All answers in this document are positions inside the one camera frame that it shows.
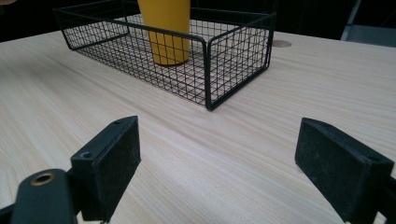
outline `screw hole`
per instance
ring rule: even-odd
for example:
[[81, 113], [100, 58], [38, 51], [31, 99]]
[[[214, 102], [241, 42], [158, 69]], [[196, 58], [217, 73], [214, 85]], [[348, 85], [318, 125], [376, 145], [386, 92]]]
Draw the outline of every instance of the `screw hole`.
[[45, 174], [36, 176], [30, 182], [30, 184], [33, 185], [33, 186], [42, 186], [42, 185], [48, 184], [54, 178], [55, 178], [55, 174], [53, 174], [53, 173], [45, 173]]
[[83, 152], [79, 155], [82, 158], [90, 158], [92, 156], [91, 152]]

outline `light wood tabletop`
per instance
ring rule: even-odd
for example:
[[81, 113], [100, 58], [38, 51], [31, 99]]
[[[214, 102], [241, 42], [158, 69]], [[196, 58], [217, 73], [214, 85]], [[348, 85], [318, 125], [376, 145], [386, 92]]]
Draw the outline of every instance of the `light wood tabletop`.
[[25, 177], [68, 170], [108, 123], [137, 115], [142, 162], [112, 223], [343, 223], [295, 164], [300, 122], [396, 161], [396, 49], [275, 40], [291, 46], [213, 112], [71, 51], [60, 32], [0, 43], [0, 207]]

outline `wooden table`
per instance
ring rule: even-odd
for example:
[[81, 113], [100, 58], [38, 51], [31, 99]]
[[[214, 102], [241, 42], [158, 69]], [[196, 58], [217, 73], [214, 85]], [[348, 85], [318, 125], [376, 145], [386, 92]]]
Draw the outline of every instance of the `wooden table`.
[[137, 115], [142, 162], [112, 223], [342, 223], [294, 162], [301, 118], [396, 161], [396, 49], [275, 39], [292, 46], [214, 112], [69, 50], [59, 32], [0, 43], [0, 207]]

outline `yellow plastic cup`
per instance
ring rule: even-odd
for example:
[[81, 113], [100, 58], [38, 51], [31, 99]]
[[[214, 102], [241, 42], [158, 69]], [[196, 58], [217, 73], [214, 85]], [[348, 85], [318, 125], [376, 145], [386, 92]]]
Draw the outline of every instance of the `yellow plastic cup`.
[[[147, 26], [188, 34], [190, 0], [138, 0]], [[176, 65], [189, 59], [189, 39], [148, 31], [155, 63]]]

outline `wire basket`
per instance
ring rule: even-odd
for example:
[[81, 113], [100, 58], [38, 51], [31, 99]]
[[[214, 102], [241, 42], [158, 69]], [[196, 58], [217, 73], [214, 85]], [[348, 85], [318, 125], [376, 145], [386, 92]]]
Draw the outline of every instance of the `wire basket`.
[[[270, 64], [275, 13], [192, 8], [190, 33], [183, 34], [145, 26], [133, 1], [102, 1], [53, 11], [71, 50], [209, 111]], [[150, 31], [188, 39], [189, 59], [174, 66], [155, 63]]]

